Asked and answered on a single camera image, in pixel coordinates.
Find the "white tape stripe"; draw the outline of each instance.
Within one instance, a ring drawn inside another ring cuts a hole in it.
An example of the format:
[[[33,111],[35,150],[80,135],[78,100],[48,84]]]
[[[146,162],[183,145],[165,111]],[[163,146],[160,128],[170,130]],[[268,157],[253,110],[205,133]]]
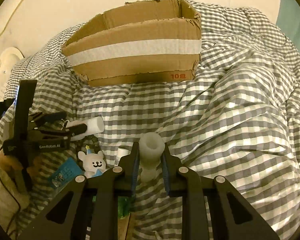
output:
[[[119,57],[160,54],[199,54],[201,50],[201,40],[144,40],[128,41],[88,49],[68,56],[67,58],[73,66],[76,66],[88,62]]]

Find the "translucent plastic bottle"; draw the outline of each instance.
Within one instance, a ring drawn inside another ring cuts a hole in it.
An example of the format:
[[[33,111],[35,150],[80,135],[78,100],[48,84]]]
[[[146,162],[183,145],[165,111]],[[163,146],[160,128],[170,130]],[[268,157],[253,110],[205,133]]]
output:
[[[165,144],[159,134],[149,132],[141,135],[139,141],[140,165],[142,167],[141,181],[148,182],[157,176],[156,168]]]

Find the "metal screw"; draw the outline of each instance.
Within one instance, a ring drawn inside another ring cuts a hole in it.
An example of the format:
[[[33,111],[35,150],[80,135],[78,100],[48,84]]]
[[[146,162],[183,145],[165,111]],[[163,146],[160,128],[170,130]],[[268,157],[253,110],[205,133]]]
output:
[[[187,173],[187,172],[189,171],[189,169],[188,169],[187,167],[180,167],[180,168],[179,168],[179,171],[180,171],[181,173]]]
[[[122,171],[122,168],[121,168],[120,166],[116,166],[116,167],[114,167],[112,170],[113,170],[113,172],[115,172],[115,173],[119,173],[119,172]]]
[[[216,181],[219,182],[219,183],[224,183],[226,181],[226,179],[222,176],[217,176]]]
[[[82,176],[82,175],[77,176],[77,177],[75,178],[75,181],[78,182],[78,183],[84,182],[84,176]]]

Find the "cardboard box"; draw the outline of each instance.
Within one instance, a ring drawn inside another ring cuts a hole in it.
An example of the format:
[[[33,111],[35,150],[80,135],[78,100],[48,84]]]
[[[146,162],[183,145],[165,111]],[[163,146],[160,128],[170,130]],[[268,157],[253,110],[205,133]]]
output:
[[[118,240],[132,240],[132,235],[136,223],[134,213],[123,219],[118,219]]]
[[[91,86],[192,80],[201,18],[185,0],[126,3],[96,15],[62,52]]]

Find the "checkered duvet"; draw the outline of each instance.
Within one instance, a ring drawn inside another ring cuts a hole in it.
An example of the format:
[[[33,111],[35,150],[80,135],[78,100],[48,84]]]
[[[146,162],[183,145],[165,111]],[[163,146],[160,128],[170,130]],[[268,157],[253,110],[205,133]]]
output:
[[[199,175],[225,176],[281,239],[297,229],[300,54],[256,9],[190,2],[202,15],[202,61],[194,81],[89,87],[61,53],[82,25],[64,30],[14,67],[5,98],[15,97],[20,79],[37,79],[32,113],[66,111],[71,121],[101,115],[106,126],[98,138],[44,154],[31,204],[17,219],[20,228],[51,199],[47,178],[87,143],[99,144],[110,168],[119,146],[131,147],[140,134],[154,131]],[[0,145],[12,119],[11,107],[0,121]],[[133,236],[181,239],[182,200],[167,197],[160,167],[157,173],[146,185],[138,182]]]

